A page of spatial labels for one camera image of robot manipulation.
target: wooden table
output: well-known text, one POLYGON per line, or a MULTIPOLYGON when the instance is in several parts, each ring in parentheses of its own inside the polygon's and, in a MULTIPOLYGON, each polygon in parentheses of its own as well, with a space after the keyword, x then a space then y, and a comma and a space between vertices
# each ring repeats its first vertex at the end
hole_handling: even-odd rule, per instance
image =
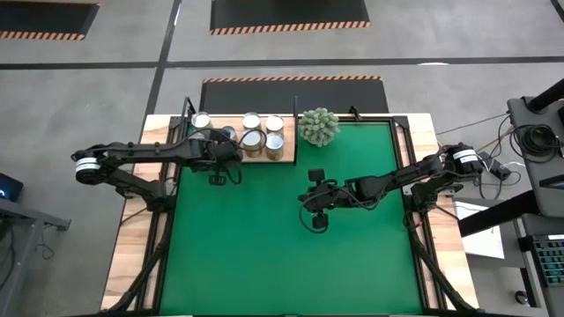
MULTIPOLYGON (((423 159, 427 155, 435 154, 438 150, 437 139, 434 133, 433 121, 430 114, 364 114, 378 116, 407 116, 410 124, 413 149, 417 160, 423 159)), ((143 134, 142 144, 167 141, 168 126, 170 118, 177 115, 153 114, 147 116, 143 134)), ((403 138, 400 137, 400 150, 404 165, 409 165, 408 151, 403 138)), ((134 168, 134 174, 148 181, 159 178, 160 164, 138 164, 134 168)), ((442 196, 437 202, 441 207, 454 213, 450 198, 442 196)), ((144 202, 136 197, 129 199, 125 203, 122 218, 143 209, 144 202)), ((142 212, 138 216, 124 224, 117 236, 114 257, 108 274, 106 289, 100 309, 110 308, 131 285, 143 265, 145 245, 149 233, 152 214, 142 212)), ((466 260, 462 238, 458 230, 455 219, 445 215, 439 210, 429 212, 429 222, 433 234, 435 251, 439 266, 448 280, 461 296, 474 307, 478 307, 478 300, 474 291, 470 269, 466 260)), ((148 283, 145 297, 145 306, 150 307, 156 269, 153 270, 148 283)), ((434 282, 428 270, 424 269, 424 275, 429 296, 430 307, 437 307, 436 296, 434 295, 434 282)))

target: green succulent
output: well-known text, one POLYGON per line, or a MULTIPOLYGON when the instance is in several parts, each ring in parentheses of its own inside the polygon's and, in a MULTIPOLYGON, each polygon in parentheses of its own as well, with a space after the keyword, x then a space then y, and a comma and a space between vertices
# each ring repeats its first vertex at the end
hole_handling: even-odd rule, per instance
POLYGON ((326 108, 317 108, 303 113, 300 122, 300 135, 306 141, 319 147, 333 141, 338 129, 338 117, 326 108))

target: white paper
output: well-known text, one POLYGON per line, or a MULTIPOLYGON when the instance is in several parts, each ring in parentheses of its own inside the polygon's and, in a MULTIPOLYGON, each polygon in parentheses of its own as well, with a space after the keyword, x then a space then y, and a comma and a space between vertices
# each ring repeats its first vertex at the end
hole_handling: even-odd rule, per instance
MULTIPOLYGON (((459 219, 464 219, 480 210, 487 209, 487 207, 471 203, 455 202, 454 205, 456 215, 459 219)), ((462 242, 464 244, 464 251, 466 251, 467 254, 490 256, 498 259, 505 258, 499 226, 464 237, 462 238, 462 242)))

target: concrete floor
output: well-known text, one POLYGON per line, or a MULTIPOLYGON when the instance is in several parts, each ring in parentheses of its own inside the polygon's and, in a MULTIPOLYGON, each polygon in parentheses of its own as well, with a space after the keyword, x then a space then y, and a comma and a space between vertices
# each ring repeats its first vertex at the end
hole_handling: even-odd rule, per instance
MULTIPOLYGON (((173 0, 103 0, 84 41, 0 41, 0 63, 157 62, 173 0)), ((209 35, 209 0, 182 3, 168 61, 490 57, 564 55, 564 24, 548 0, 367 0, 368 29, 209 35)), ((437 132, 502 114, 509 98, 535 95, 561 79, 564 63, 225 68, 166 70, 156 114, 176 114, 202 80, 231 76, 380 75, 390 112, 431 113, 437 132)), ((22 316, 94 313, 100 306, 123 200, 109 186, 74 180, 70 154, 96 143, 137 141, 155 70, 0 71, 0 171, 22 180, 22 203, 73 222, 47 232, 56 256, 39 256, 21 299, 22 316)), ((479 147, 498 124, 439 136, 479 147)), ((520 161, 504 147, 503 163, 520 161)), ((530 188, 523 181, 501 199, 530 188)), ((471 184, 459 195, 479 197, 471 184)), ((488 188, 486 195, 494 195, 488 188)), ((543 315, 508 299, 518 271, 472 264, 482 308, 543 315)))

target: green mat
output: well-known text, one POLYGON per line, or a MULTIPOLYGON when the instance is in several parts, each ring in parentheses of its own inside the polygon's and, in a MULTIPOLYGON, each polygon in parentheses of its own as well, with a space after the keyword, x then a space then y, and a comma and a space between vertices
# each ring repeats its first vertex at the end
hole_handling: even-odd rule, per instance
POLYGON ((330 210, 325 234, 300 224, 308 169, 342 183, 397 168, 387 124, 341 130, 323 148, 300 140, 297 166, 243 165, 239 186, 182 173, 162 314, 421 313, 398 190, 330 210))

